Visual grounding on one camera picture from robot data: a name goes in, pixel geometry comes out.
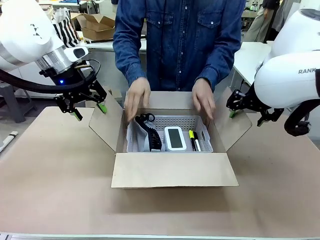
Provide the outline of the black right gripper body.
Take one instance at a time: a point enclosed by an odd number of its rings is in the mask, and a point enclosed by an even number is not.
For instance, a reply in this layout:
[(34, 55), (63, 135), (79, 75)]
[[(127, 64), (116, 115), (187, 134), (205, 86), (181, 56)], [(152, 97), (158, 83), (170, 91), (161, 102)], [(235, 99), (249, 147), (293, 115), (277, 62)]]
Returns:
[(256, 95), (255, 85), (252, 84), (245, 94), (244, 105), (246, 109), (255, 111), (255, 112), (264, 112), (269, 109), (269, 106), (264, 104)]

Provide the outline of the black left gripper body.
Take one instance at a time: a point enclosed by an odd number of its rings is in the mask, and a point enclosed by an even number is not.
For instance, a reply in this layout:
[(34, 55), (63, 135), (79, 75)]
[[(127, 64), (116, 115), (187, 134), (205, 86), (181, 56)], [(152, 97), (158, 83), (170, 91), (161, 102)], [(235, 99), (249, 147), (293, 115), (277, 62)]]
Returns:
[(73, 63), (69, 68), (58, 73), (53, 67), (41, 70), (40, 75), (50, 78), (53, 86), (41, 86), (38, 90), (43, 94), (62, 94), (87, 87), (91, 80), (96, 79), (96, 70), (90, 64)]

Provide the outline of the person's left hand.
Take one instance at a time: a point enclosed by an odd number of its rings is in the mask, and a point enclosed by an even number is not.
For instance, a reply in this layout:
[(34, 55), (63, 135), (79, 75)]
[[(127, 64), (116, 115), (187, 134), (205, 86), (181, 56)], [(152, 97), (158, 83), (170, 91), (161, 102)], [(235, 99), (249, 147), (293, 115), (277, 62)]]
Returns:
[(195, 81), (192, 88), (192, 98), (195, 109), (198, 112), (204, 111), (206, 116), (212, 120), (216, 105), (211, 85), (205, 78), (199, 78)]

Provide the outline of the person's right hand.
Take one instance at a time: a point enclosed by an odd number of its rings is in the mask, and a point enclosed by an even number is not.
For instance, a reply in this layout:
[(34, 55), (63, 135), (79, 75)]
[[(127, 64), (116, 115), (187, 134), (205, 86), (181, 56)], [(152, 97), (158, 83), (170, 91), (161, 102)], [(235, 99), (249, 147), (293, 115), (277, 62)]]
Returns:
[(128, 122), (135, 118), (140, 101), (142, 101), (142, 106), (144, 108), (148, 107), (150, 94), (150, 84), (145, 77), (139, 77), (133, 81), (126, 93), (124, 102), (124, 109)]

